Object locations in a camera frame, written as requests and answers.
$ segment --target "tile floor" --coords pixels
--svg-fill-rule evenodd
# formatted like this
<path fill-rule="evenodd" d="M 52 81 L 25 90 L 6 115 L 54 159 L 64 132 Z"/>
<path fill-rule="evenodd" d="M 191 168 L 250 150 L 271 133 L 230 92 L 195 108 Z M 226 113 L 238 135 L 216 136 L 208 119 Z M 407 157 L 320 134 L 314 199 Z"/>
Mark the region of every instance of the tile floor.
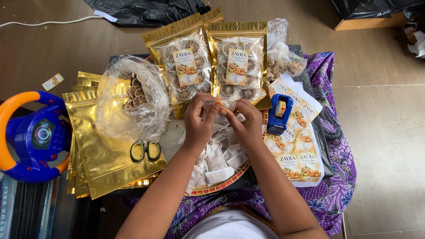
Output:
<path fill-rule="evenodd" d="M 357 166 L 356 190 L 346 211 L 348 237 L 425 238 L 425 175 L 418 167 L 425 135 L 425 64 L 407 50 L 402 30 L 335 32 L 341 18 L 329 0 L 205 3 L 220 6 L 228 22 L 286 18 L 291 24 L 288 44 L 301 44 L 307 54 L 335 53 L 338 119 Z M 83 1 L 0 0 L 0 23 L 68 21 L 92 13 Z M 41 84 L 58 72 L 65 81 L 52 92 L 60 95 L 74 84 L 77 71 L 101 74 L 111 55 L 147 52 L 140 34 L 148 30 L 118 28 L 105 20 L 46 29 L 2 27 L 0 99 L 42 90 Z"/>

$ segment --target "white shirt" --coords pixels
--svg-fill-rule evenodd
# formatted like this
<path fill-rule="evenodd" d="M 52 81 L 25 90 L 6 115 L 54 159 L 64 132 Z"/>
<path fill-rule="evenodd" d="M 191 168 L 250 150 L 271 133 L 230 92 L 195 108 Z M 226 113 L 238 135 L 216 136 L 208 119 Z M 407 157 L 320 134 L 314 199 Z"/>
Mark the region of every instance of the white shirt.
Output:
<path fill-rule="evenodd" d="M 182 239 L 279 239 L 267 225 L 235 208 L 223 208 L 201 220 Z"/>

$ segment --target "purple batik cloth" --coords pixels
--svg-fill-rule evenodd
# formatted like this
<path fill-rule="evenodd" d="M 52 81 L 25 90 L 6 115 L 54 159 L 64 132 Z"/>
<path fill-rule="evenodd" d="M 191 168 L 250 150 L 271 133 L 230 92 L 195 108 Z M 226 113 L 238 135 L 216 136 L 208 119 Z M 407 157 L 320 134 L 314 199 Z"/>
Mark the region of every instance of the purple batik cloth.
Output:
<path fill-rule="evenodd" d="M 356 182 L 356 168 L 347 139 L 337 119 L 332 76 L 334 53 L 322 52 L 304 55 L 315 98 L 322 104 L 319 114 L 332 161 L 334 175 L 317 187 L 297 188 L 307 202 L 316 220 L 328 236 L 340 233 L 341 213 L 347 208 Z M 139 198 L 126 199 L 135 205 Z M 190 228 L 215 209 L 228 205 L 245 205 L 252 211 L 272 219 L 258 186 L 225 191 L 204 196 L 185 196 L 174 216 L 165 238 L 181 238 Z"/>

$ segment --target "scissors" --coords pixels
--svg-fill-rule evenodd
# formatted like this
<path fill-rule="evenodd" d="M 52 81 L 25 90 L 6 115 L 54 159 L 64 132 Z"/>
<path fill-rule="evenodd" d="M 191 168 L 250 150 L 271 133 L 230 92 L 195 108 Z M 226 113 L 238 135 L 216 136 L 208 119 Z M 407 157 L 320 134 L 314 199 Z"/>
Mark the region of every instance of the scissors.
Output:
<path fill-rule="evenodd" d="M 140 156 L 134 155 L 135 153 L 135 147 L 140 146 L 142 148 L 142 153 Z M 150 148 L 156 147 L 158 150 L 157 155 L 152 156 L 150 153 Z M 156 161 L 159 159 L 159 156 L 161 156 L 161 146 L 158 143 L 154 142 L 136 142 L 134 143 L 130 148 L 130 158 L 133 162 L 141 162 L 145 158 L 145 153 L 147 153 L 147 159 L 151 161 Z"/>

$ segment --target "hand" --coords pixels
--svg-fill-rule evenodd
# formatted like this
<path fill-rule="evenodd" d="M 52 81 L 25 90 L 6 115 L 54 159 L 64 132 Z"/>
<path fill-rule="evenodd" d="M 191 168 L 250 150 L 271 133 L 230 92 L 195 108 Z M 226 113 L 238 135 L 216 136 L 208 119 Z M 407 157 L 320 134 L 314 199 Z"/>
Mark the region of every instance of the hand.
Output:
<path fill-rule="evenodd" d="M 263 114 L 245 99 L 239 99 L 236 102 L 235 111 L 245 116 L 244 121 L 239 122 L 235 114 L 228 109 L 221 109 L 220 114 L 229 121 L 238 143 L 246 150 L 255 149 L 263 143 Z"/>
<path fill-rule="evenodd" d="M 215 117 L 222 107 L 221 102 L 214 102 L 205 119 L 203 116 L 202 99 L 222 100 L 206 93 L 196 93 L 190 100 L 189 106 L 184 114 L 184 123 L 186 126 L 186 138 L 183 147 L 199 151 L 201 154 L 209 140 L 211 139 L 211 130 L 213 128 Z"/>

